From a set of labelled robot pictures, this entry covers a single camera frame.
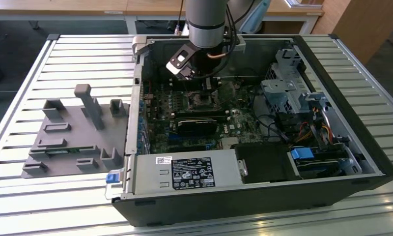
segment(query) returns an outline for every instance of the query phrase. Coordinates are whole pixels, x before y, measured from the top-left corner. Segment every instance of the green circuit board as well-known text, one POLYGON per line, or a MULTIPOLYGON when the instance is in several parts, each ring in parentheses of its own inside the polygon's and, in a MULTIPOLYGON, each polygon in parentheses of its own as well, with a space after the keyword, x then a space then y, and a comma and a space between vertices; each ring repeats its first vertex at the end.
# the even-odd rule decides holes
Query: green circuit board
POLYGON ((239 143, 258 143, 264 139, 251 107, 254 86, 240 86, 235 79, 222 80, 223 85, 210 94, 200 91, 160 89, 147 98, 150 139, 152 153, 224 149, 222 140, 236 137, 239 143), (182 137, 172 115, 215 112, 222 118, 210 136, 182 137))

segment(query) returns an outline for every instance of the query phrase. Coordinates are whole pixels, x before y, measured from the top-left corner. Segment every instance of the floor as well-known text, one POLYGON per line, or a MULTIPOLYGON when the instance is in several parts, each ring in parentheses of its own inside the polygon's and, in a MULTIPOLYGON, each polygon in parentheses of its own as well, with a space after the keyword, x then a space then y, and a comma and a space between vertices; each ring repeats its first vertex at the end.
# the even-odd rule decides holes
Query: floor
MULTIPOLYGON (((28 22, 0 22, 0 68, 6 78, 0 81, 0 121, 30 72, 40 49, 51 33, 60 34, 126 34, 122 21, 40 22, 34 30, 28 22)), ((167 22, 138 23, 140 34, 171 33, 167 22)), ((367 68, 393 96, 393 35, 384 43, 367 68)))

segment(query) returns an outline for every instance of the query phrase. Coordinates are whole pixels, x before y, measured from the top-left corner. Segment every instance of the slotted aluminum surface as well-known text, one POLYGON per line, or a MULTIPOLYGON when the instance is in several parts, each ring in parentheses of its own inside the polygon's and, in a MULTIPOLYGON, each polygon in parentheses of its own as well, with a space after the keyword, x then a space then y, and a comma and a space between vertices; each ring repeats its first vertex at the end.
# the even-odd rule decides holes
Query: slotted aluminum surface
MULTIPOLYGON (((393 162, 392 98, 338 40, 328 36, 304 39, 393 162)), ((47 41, 0 124, 0 235, 393 233, 393 182, 331 207, 135 228, 104 197, 106 174, 22 179, 46 99, 63 98, 64 105, 79 105, 74 88, 78 83, 90 83, 100 104, 114 98, 130 102, 135 65, 131 42, 130 35, 63 35, 58 41, 47 41)), ((315 80, 314 86, 320 90, 315 80)))

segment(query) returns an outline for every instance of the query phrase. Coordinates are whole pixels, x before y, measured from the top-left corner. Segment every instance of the barcode sticker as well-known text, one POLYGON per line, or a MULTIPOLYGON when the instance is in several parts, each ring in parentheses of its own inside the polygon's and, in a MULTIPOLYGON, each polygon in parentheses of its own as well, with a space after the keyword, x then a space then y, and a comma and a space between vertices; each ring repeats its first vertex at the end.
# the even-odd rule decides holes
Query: barcode sticker
POLYGON ((159 156, 156 157, 156 164, 171 164, 172 163, 172 157, 171 156, 159 156))
POLYGON ((106 14, 124 14, 123 11, 106 11, 106 14))

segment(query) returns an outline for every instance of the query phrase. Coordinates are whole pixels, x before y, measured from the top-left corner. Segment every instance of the copper pipe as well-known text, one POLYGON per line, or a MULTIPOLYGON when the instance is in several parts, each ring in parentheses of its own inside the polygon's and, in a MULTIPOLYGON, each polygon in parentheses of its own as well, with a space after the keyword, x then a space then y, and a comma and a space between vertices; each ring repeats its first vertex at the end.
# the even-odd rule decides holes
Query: copper pipe
POLYGON ((223 58, 223 57, 226 57, 226 53, 223 53, 223 54, 219 54, 219 55, 211 55, 210 53, 207 53, 207 56, 211 58, 211 59, 220 59, 220 58, 223 58))

